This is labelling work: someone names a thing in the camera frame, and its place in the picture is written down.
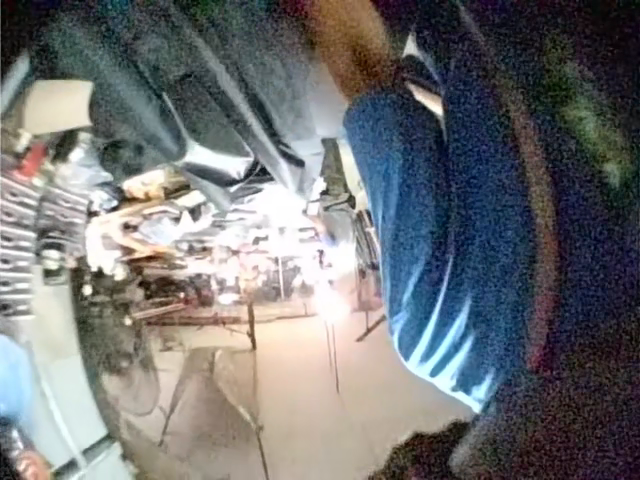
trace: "red object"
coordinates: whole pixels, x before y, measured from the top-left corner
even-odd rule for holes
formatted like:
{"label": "red object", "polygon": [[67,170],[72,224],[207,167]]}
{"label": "red object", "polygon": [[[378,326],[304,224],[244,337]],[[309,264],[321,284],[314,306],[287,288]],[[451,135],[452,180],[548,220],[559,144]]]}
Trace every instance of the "red object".
{"label": "red object", "polygon": [[44,143],[36,143],[30,149],[18,168],[18,174],[25,178],[32,178],[47,158],[47,146]]}

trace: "blue object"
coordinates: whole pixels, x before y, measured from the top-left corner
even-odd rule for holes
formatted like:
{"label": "blue object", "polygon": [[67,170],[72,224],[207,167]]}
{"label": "blue object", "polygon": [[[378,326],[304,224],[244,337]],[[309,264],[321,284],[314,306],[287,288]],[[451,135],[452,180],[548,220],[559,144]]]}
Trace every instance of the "blue object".
{"label": "blue object", "polygon": [[[456,46],[444,128],[392,89],[356,99],[345,117],[380,237],[394,346],[412,372],[476,412],[526,368],[535,260],[521,159],[480,63],[470,43]],[[587,153],[546,107],[532,117],[555,195],[561,283],[548,345],[561,353],[628,317],[640,263]]]}
{"label": "blue object", "polygon": [[27,352],[0,335],[0,417],[14,424],[28,420],[31,405],[31,363]]}

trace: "blue sleeve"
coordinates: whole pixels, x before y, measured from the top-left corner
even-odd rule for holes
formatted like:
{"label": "blue sleeve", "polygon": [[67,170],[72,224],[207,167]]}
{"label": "blue sleeve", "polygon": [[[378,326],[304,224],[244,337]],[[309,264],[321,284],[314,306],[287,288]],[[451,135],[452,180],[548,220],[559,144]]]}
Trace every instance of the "blue sleeve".
{"label": "blue sleeve", "polygon": [[450,195],[442,128],[414,98],[390,90],[357,99],[345,128],[380,238],[391,333],[408,362],[421,339],[436,345],[447,334],[433,331],[429,321],[448,263]]}

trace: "pole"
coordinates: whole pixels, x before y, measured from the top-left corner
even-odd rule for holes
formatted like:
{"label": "pole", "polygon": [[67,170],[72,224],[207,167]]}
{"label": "pole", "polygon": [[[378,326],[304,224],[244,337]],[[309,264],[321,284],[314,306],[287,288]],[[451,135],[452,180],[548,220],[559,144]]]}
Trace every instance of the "pole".
{"label": "pole", "polygon": [[329,370],[333,370],[333,360],[331,358],[331,340],[329,339],[329,324],[324,323],[324,332],[327,335],[327,354],[329,355]]}
{"label": "pole", "polygon": [[336,377],[336,393],[340,393],[340,376],[338,374],[338,349],[336,348],[336,326],[331,324],[331,337],[333,340],[333,369]]}
{"label": "pole", "polygon": [[253,310],[253,298],[250,298],[247,302],[247,317],[249,317],[249,340],[251,341],[251,350],[256,351],[258,349],[258,343],[256,341],[256,315]]}

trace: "floor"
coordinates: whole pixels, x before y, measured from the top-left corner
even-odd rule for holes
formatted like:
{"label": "floor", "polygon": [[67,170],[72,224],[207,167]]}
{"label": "floor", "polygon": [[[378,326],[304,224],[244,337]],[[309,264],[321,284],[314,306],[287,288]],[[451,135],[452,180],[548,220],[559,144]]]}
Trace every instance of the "floor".
{"label": "floor", "polygon": [[271,480],[365,478],[402,437],[470,414],[404,369],[386,326],[356,342],[363,313],[335,325],[339,393],[317,317],[257,325],[256,355],[219,327],[157,328],[161,408],[128,419],[189,478],[261,479],[263,459]]}

